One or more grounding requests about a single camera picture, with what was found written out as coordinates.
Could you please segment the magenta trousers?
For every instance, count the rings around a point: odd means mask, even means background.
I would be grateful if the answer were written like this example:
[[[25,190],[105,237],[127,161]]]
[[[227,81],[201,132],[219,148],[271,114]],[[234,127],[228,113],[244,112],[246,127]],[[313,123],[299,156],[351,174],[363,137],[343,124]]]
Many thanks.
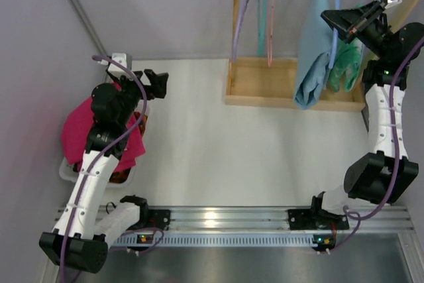
[[[62,130],[62,148],[69,164],[82,164],[83,153],[87,136],[93,125],[93,112],[91,110],[92,98],[87,98],[76,107],[67,117]]]

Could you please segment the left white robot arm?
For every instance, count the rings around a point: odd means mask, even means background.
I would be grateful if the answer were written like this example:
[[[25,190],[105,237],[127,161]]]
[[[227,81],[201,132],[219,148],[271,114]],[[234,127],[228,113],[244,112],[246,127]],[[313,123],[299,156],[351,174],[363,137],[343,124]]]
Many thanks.
[[[169,75],[145,69],[150,83],[140,82],[140,73],[121,76],[113,83],[103,83],[91,93],[89,104],[93,124],[83,149],[77,182],[64,212],[51,232],[43,232],[39,246],[60,270],[97,273],[105,264],[109,249],[127,230],[143,229],[150,221],[147,201],[125,196],[116,208],[97,221],[97,212],[110,177],[119,165],[129,135],[138,123],[128,127],[139,102],[163,99]]]

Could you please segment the light blue trousers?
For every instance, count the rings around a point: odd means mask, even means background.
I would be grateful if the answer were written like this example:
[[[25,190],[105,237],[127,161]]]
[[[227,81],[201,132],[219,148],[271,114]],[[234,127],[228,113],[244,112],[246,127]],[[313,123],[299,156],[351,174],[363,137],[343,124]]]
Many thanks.
[[[301,28],[293,100],[300,109],[313,107],[325,89],[333,31],[321,18],[329,0],[311,0]]]

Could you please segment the blue plastic hanger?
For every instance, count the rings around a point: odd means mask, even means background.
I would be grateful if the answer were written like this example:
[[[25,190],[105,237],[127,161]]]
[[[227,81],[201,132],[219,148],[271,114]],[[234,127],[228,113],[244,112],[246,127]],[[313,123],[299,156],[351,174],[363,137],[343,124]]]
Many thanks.
[[[335,9],[339,10],[340,6],[341,6],[341,0],[335,0]],[[337,56],[338,39],[339,39],[338,30],[334,27],[333,28],[332,47],[331,47],[330,60],[329,60],[329,69],[330,70],[334,67],[334,64],[335,64],[335,59],[336,59],[336,56]]]

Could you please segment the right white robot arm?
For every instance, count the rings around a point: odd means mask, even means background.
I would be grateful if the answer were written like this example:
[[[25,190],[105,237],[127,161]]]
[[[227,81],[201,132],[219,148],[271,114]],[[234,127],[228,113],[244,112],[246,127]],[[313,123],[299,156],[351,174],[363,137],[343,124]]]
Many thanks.
[[[370,219],[386,204],[395,203],[419,173],[419,165],[410,161],[403,144],[402,105],[409,64],[423,47],[423,23],[408,23],[392,32],[385,9],[385,3],[373,1],[354,9],[321,13],[341,40],[360,40],[377,56],[368,61],[362,75],[370,148],[348,168],[343,184],[348,198],[375,205],[367,215],[343,206],[344,215],[357,222]]]

